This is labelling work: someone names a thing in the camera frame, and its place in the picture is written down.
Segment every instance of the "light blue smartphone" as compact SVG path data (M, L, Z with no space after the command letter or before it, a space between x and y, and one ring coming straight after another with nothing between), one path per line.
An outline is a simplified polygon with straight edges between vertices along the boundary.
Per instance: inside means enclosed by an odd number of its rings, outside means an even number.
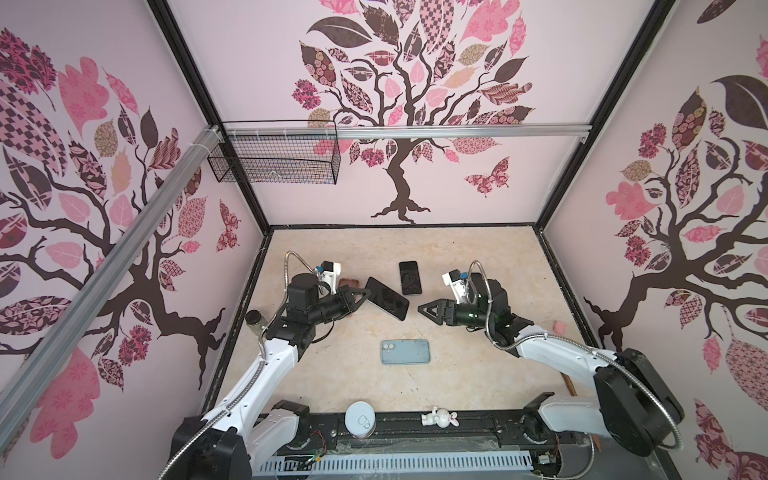
M384 340L382 342L384 365L418 365L429 363L429 342L425 339Z

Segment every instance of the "smartphone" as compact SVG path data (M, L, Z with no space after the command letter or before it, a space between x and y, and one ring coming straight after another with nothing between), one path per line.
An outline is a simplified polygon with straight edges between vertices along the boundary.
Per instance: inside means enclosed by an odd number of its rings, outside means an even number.
M372 276L368 279L368 283L366 283L366 289L371 291L371 296L368 297L369 302L385 312L391 313L401 322L405 321L410 302L402 295Z
M400 285L403 295L421 295L422 279L419 277L419 264L400 262Z

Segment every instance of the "pink butterfly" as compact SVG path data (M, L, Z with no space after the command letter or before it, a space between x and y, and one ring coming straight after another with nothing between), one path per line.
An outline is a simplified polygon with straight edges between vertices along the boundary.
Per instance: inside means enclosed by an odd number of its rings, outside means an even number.
M216 242L216 251L220 252L225 248L234 248L237 246L237 230L240 221L237 219L237 215L231 214L229 207L224 205L224 202L219 200L219 211L221 212L221 220L224 220L224 226L226 229L219 236L219 240Z
M504 173L508 169L509 157L506 157L504 160L498 162L495 167L493 167L493 171L490 175L470 175L464 180L468 181L471 185L475 185L478 188L478 192L488 198L488 192L493 190L494 185L496 187L501 187L503 185L509 188L509 185L507 185L509 175Z

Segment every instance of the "tree mural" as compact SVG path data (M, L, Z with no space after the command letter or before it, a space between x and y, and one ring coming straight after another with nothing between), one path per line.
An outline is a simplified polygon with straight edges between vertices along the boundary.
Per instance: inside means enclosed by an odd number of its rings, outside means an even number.
M65 71L57 72L39 47L28 54L29 47L8 29L0 35L0 51L0 73L18 87L0 80L0 141L16 190L0 191L3 211L11 212L0 219L0 249L5 251L0 254L0 298L17 288L35 292L34 297L0 309L0 333L13 339L0 343L0 355L22 356L39 345L39 333L56 323L70 303L61 295L46 293L45 286L56 288L61 285L58 281L72 287L67 291L82 289L147 205L152 191L162 185L157 174L172 169L181 152L176 129L161 140L150 109L140 116L131 90L105 71L106 82L119 100L119 104L113 102L119 111L107 112L111 93L99 84L99 68L90 58L81 58L79 70L67 65ZM36 58L45 61L36 64ZM35 93L35 84L44 91L58 87L74 125L68 144L24 95ZM113 116L104 121L108 115ZM86 147L83 126L99 120L104 123L96 128L92 147ZM200 354L200 386L206 354L218 349L223 339L214 337L223 309L203 322L169 311L164 296L176 290L174 278L184 273L174 258L194 253L200 246L191 239L205 214L206 198L193 197L200 178L198 169L129 268L131 284L106 302L94 328L85 333L100 337L90 355L98 358L94 362L99 376L121 389L124 368L146 358L153 336L194 338ZM234 231L239 223L226 205L220 203L220 209L226 230L217 250L237 245ZM64 217L58 217L59 210ZM34 243L28 238L29 247L20 250L26 237L37 235ZM183 238L171 243L173 237ZM37 341L27 340L37 337Z
M584 300L603 321L600 341L605 345L610 336L621 350L622 329L649 290L671 290L664 307L679 307L681 328L697 319L706 323L702 351L712 371L723 357L722 328L713 315L720 306L731 334L728 369L739 387L768 409L768 353L736 337L768 340L768 299L744 289L768 287L768 147L727 136L732 121L750 127L734 130L764 137L768 86L746 75L714 83L725 88L727 116L708 108L697 88L675 117L671 144L663 124L641 135L643 159L622 171L631 183L621 182L606 196L614 213L628 220L616 233L625 239L624 256L634 268L627 295L615 311Z
M362 2L362 11L353 0L320 2L347 16L323 18L307 32L325 35L336 47L326 51L300 42L303 63L319 85L302 79L293 92L296 101L312 110L310 126L325 127L331 119L364 126L518 124L533 110L523 106L498 110L532 88L531 83L510 83L525 62L514 58L525 40L522 15L511 27L507 20L519 9L519 0L504 5L501 0L458 0L465 10L474 9L463 30L457 26L460 20L455 22L453 0L425 0L418 6L415 0L375 0ZM462 52L457 57L458 46ZM332 108L319 107L321 94ZM492 107L481 114L484 103ZM410 223L415 222L407 212L429 208L411 199L404 161L431 162L439 151L449 161L459 162L459 154L477 154L495 145L487 137L456 138L452 148L433 138L339 142L342 153L349 151L351 164L358 159L368 167L389 162L385 170L397 195L373 217L397 212L400 220ZM324 153L327 146L321 142L317 148ZM507 184L507 168L508 162L500 161L491 175L465 180L487 194Z

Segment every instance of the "dark brown leaf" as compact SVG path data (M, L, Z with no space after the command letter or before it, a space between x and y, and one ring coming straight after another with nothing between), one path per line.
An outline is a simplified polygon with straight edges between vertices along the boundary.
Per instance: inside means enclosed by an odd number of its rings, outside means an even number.
M664 306L680 306L688 300L689 296L691 296L691 292L688 290L675 290L667 297Z
M728 253L715 260L713 271L716 275L733 272L735 269L742 266L751 256L752 254L743 256Z
M707 165L715 170L725 170L730 168L732 163L730 161L728 152L726 152L725 149L721 146L715 145L711 142L706 142L706 144L707 156L705 157L705 160L707 161Z
M744 141L744 160L752 170L768 170L768 147Z
M402 47L402 60L411 61L419 56L422 50L422 37L419 35L419 24L413 25L413 30L406 38L406 44Z
M658 198L664 195L660 188L646 188L645 191L648 192L648 196L651 198Z
M477 116L477 114L480 113L480 99L476 99L472 102L471 105L469 105L469 111L467 112L467 120L471 120Z
M616 233L616 237L629 237L634 233L635 230L640 227L640 225L642 225L642 223L643 222L639 220L632 220L631 222L624 225L621 230L619 230L619 233Z
M751 309L744 318L757 325L768 327L768 308Z
M363 27L345 17L323 18L306 32L310 33L312 30L319 31L342 48L359 47L371 42L371 35Z
M397 45L398 28L395 19L383 8L362 4L362 15L373 30L373 34L390 45Z
M485 71L490 71L491 68L496 66L498 61L502 58L502 54L504 53L506 46L507 42L505 41L502 46L493 48L488 52L488 54L485 56Z
M514 77L518 71L520 70L520 67L523 66L523 62L528 57L523 58L513 58L510 61L507 61L504 63L501 67L498 68L496 71L496 75L493 77L495 81L498 83L503 83L505 81L508 81L510 78Z
M680 201L680 208L685 207L694 199L694 195L699 190L700 169L697 158L699 146L694 147L688 154L688 157L680 165L675 177L674 186L677 191L677 199Z
M734 2L736 2L736 0L713 0L712 3L704 9L704 12L699 19L696 20L696 23L705 23L719 17L720 14L725 12Z
M369 68L365 67L351 67L345 68L344 71L349 72L357 81L366 81L373 76L373 72Z
M732 75L715 80L725 87L725 111L746 127L768 130L768 87L757 78Z
M104 338L98 341L96 348L94 349L94 353L91 355L91 358L94 358L96 355L101 355L102 353L108 352L109 349L112 348L113 344L114 337L112 336L112 332L109 332L104 336Z
M141 140L147 145L147 148L154 148L157 146L157 142L160 140L160 134L157 132L157 125L152 118L152 112L147 109L147 113L141 117L139 124L141 130Z

